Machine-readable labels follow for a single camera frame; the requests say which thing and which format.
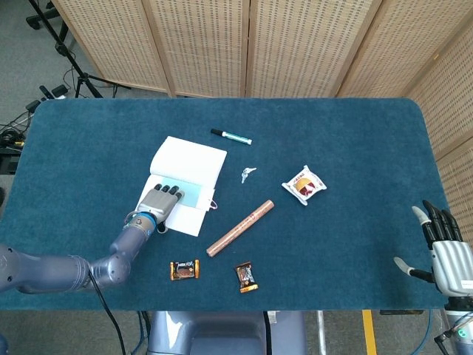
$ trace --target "chocolate bar wrapper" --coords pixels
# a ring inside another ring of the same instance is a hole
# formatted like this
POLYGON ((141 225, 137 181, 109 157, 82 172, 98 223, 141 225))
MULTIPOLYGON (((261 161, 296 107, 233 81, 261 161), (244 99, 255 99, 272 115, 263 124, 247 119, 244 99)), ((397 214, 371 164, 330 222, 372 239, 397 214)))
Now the chocolate bar wrapper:
POLYGON ((258 284, 254 281, 253 273, 251 272, 251 262, 246 262, 235 266, 236 275, 239 280, 239 291, 244 294, 252 290, 258 289, 258 284))
POLYGON ((196 278, 200 275, 200 263, 199 260, 194 261, 171 261, 171 280, 184 280, 196 278))

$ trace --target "tripod stand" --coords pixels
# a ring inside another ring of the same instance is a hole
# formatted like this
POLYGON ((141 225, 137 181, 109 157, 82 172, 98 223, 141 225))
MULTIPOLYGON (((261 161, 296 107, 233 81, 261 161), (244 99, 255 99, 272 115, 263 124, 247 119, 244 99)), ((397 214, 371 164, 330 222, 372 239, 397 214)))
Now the tripod stand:
POLYGON ((76 98, 79 97, 79 92, 81 91, 82 84, 85 84, 89 88, 90 92, 92 93, 92 95, 94 95, 95 98, 102 98, 103 97, 99 93, 99 91, 94 87, 94 85, 90 82, 90 79, 94 79, 94 80, 102 81, 102 82, 107 83, 107 84, 111 84, 115 88, 124 87, 125 89, 131 89, 131 87, 126 87, 125 85, 117 84, 117 83, 114 83, 113 81, 98 78, 97 76, 93 76, 93 75, 90 75, 86 72, 83 72, 82 69, 77 64, 77 62, 75 61, 74 57, 72 57, 69 49, 66 47, 64 42, 61 40, 61 38, 58 36, 58 34, 52 28, 50 22, 48 21, 47 17, 43 14, 43 12, 41 11, 41 8, 38 6, 36 1, 35 0, 29 0, 29 1, 30 1, 30 4, 33 7, 33 9, 35 9, 36 13, 40 17, 40 19, 43 21, 43 24, 47 28, 47 30, 49 31, 50 35, 56 41, 56 49, 60 53, 63 53, 67 57, 67 59, 69 59, 72 67, 75 69, 75 71, 78 74, 77 87, 75 88, 75 97, 76 98))

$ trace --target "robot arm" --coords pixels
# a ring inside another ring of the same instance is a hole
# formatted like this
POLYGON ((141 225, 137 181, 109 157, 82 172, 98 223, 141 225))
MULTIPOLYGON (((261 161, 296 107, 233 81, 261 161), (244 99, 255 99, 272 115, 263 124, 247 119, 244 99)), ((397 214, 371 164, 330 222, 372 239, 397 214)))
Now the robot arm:
POLYGON ((11 288, 28 294, 93 289, 89 270, 100 288, 125 282, 141 247, 156 229, 166 231, 165 221, 183 195, 178 186, 156 185, 127 217, 123 231, 110 246, 110 255, 92 263, 75 255, 25 254, 0 244, 0 292, 11 288))
POLYGON ((423 201, 429 213, 416 206, 412 210, 422 226, 432 257, 432 272, 408 266, 400 257, 394 261, 402 272, 434 283, 448 297, 445 305, 450 329, 435 337, 442 354, 449 355, 443 341, 451 338, 457 355, 473 355, 473 253, 463 242, 456 219, 448 211, 440 211, 423 201))

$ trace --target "woven panel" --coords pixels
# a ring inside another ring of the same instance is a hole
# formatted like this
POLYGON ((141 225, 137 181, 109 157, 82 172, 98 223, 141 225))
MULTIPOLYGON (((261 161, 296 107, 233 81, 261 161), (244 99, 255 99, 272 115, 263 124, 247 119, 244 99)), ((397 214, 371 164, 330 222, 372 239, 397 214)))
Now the woven panel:
POLYGON ((398 96, 473 1, 392 0, 376 19, 341 96, 398 96))
POLYGON ((473 130, 473 25, 438 59, 409 97, 422 109, 435 153, 473 130))
POLYGON ((258 0, 247 95, 329 95, 371 3, 258 0))
POLYGON ((149 6, 177 94, 240 96, 243 0, 149 0, 149 6))
POLYGON ((166 79, 139 1, 55 0, 104 78, 166 90, 166 79))
POLYGON ((460 147, 462 153, 450 159, 451 152, 438 162, 450 209, 458 221, 463 239, 473 244, 473 138, 460 147))

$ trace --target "yellow tape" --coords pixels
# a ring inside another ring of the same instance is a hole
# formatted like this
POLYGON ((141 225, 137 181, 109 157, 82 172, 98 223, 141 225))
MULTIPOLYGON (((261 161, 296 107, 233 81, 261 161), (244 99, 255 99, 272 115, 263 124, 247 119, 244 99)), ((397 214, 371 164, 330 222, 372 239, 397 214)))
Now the yellow tape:
POLYGON ((372 326, 372 314, 370 309, 361 311, 363 314, 364 340, 367 344, 367 355, 376 355, 375 329, 372 326))

